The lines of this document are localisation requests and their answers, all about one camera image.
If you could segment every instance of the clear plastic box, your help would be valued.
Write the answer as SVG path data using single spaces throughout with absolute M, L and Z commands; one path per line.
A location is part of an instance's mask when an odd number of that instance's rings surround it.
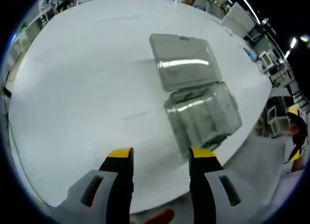
M 213 150 L 242 125 L 224 82 L 173 92 L 165 109 L 183 154 L 192 146 Z

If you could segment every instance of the plastic box lid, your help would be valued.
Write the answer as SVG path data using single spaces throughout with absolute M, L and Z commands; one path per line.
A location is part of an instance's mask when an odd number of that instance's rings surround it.
M 150 44 L 164 90 L 175 91 L 222 80 L 208 41 L 152 34 Z

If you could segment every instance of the white tabletop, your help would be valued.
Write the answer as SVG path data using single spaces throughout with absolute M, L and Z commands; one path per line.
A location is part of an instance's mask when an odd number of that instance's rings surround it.
M 164 110 L 152 33 L 210 42 L 243 125 L 215 153 L 222 164 L 255 125 L 271 91 L 244 50 L 208 13 L 170 0 L 94 0 L 56 15 L 26 53 L 9 119 L 38 195 L 60 204 L 68 188 L 115 148 L 135 148 L 131 213 L 189 190 L 188 163 Z

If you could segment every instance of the computer monitor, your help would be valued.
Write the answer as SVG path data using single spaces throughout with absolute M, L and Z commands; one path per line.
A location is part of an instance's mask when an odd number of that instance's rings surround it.
M 264 72 L 267 72 L 270 68 L 274 66 L 273 61 L 271 60 L 270 56 L 265 51 L 263 51 L 259 55 L 259 59 L 263 63 Z

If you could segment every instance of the ceiling light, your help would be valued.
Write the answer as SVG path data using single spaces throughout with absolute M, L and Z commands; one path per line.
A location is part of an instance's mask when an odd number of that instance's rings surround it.
M 248 6 L 248 8 L 251 10 L 251 12 L 252 12 L 252 14 L 254 15 L 254 17 L 255 17 L 257 23 L 260 24 L 260 23 L 261 23 L 260 20 L 258 19 L 256 13 L 255 13 L 254 10 L 252 9 L 252 7 L 251 7 L 250 4 L 248 3 L 248 1 L 247 1 L 247 0 L 243 0 L 243 1 L 244 1 L 245 4 Z
M 302 35 L 302 36 L 300 37 L 300 40 L 303 41 L 303 42 L 305 42 L 305 43 L 309 42 L 309 39 L 310 39 L 310 37 L 309 37 L 309 35 L 307 35 L 307 34 L 304 34 L 304 35 Z
M 291 49 L 295 47 L 296 43 L 297 43 L 297 39 L 294 37 L 291 41 Z
M 269 21 L 269 17 L 267 17 L 267 18 L 264 18 L 263 20 L 262 20 L 262 24 L 263 25 L 266 25 L 266 23 Z
M 285 53 L 285 56 L 284 56 L 284 59 L 287 59 L 288 58 L 288 56 L 290 55 L 290 51 L 287 51 L 286 53 Z

